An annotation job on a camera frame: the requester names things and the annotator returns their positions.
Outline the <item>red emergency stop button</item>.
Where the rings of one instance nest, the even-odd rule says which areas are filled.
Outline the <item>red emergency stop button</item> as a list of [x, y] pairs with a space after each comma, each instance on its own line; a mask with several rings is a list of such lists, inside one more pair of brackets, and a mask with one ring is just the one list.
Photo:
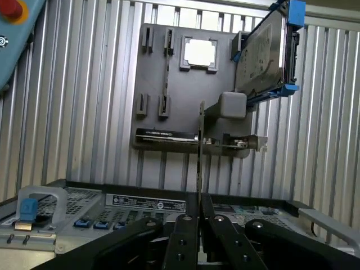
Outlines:
[[16, 20], [23, 14], [23, 7], [17, 0], [0, 0], [0, 14], [7, 19]]

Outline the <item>gray parts rack plate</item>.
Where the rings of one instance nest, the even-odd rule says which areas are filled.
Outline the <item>gray parts rack plate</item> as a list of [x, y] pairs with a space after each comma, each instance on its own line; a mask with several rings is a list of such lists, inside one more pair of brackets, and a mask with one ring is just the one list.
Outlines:
[[[168, 143], [136, 139], [138, 128], [199, 132], [200, 104], [204, 106], [204, 137], [251, 133], [252, 115], [238, 118], [243, 98], [235, 96], [236, 63], [231, 57], [233, 33], [143, 24], [139, 32], [136, 81], [131, 124], [132, 146], [138, 150], [196, 153], [198, 143]], [[192, 66], [184, 59], [190, 39], [211, 41], [215, 63]], [[208, 155], [246, 158], [250, 151], [203, 146]]]

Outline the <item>black graphics card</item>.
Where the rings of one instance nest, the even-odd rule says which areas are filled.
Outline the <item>black graphics card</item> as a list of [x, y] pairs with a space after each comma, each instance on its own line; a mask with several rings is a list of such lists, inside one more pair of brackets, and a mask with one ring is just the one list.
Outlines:
[[[145, 129], [138, 128], [135, 133], [136, 139], [143, 141], [168, 142], [168, 143], [190, 143], [200, 142], [200, 134], [176, 132], [168, 130]], [[227, 147], [231, 150], [255, 150], [257, 152], [267, 151], [268, 138], [257, 136], [255, 134], [249, 136], [236, 137], [230, 134], [224, 134], [222, 139], [202, 138], [205, 145]]]

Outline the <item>teal teach pendant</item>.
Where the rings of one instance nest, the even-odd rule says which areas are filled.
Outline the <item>teal teach pendant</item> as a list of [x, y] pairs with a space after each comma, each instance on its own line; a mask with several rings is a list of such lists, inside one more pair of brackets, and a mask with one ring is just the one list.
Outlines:
[[23, 9], [19, 19], [7, 19], [0, 14], [0, 93], [8, 89], [8, 81], [46, 0], [17, 1]]

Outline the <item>gray case crossbar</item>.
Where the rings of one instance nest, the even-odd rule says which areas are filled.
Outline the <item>gray case crossbar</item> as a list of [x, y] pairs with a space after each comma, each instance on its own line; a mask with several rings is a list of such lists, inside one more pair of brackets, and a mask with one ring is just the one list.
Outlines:
[[315, 209], [299, 208], [301, 216], [314, 222], [327, 232], [345, 241], [354, 250], [354, 256], [360, 258], [360, 232], [342, 224], [328, 215], [318, 212]]

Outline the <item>open black PC case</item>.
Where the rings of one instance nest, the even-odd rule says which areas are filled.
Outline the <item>open black PC case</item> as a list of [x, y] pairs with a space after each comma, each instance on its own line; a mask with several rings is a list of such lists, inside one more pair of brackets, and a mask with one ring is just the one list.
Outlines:
[[[196, 270], [228, 270], [221, 262], [208, 261], [204, 251], [201, 206], [198, 205], [197, 192], [84, 184], [66, 180], [58, 180], [45, 186], [63, 188], [67, 192], [65, 220], [51, 226], [56, 207], [56, 198], [52, 195], [29, 196], [38, 200], [37, 217], [33, 222], [16, 219], [17, 196], [0, 202], [0, 270], [32, 270], [59, 255], [146, 217], [158, 219], [166, 229], [170, 229], [182, 214], [198, 220]], [[184, 200], [186, 212], [107, 206], [107, 194]]]

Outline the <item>silver CPU chip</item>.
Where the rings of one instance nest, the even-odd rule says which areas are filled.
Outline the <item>silver CPU chip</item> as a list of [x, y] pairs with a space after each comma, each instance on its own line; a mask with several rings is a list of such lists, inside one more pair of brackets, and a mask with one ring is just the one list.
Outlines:
[[207, 66], [215, 63], [215, 45], [208, 40], [190, 39], [185, 45], [184, 59], [192, 66]]

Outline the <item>blue latch tab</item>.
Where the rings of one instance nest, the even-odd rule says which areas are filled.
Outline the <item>blue latch tab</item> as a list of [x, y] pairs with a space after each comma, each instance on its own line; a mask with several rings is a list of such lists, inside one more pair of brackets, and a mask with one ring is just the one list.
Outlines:
[[36, 220], [38, 211], [38, 200], [26, 198], [20, 205], [20, 220], [25, 222], [33, 222]]

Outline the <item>hard disk with blue brackets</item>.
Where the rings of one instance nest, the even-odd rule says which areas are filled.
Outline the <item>hard disk with blue brackets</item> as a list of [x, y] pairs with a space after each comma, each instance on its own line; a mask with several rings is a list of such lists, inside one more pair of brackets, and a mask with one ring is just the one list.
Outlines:
[[249, 34], [233, 39], [241, 46], [231, 56], [237, 64], [235, 91], [247, 96], [247, 108], [300, 89], [295, 69], [305, 7], [300, 0], [277, 0]]

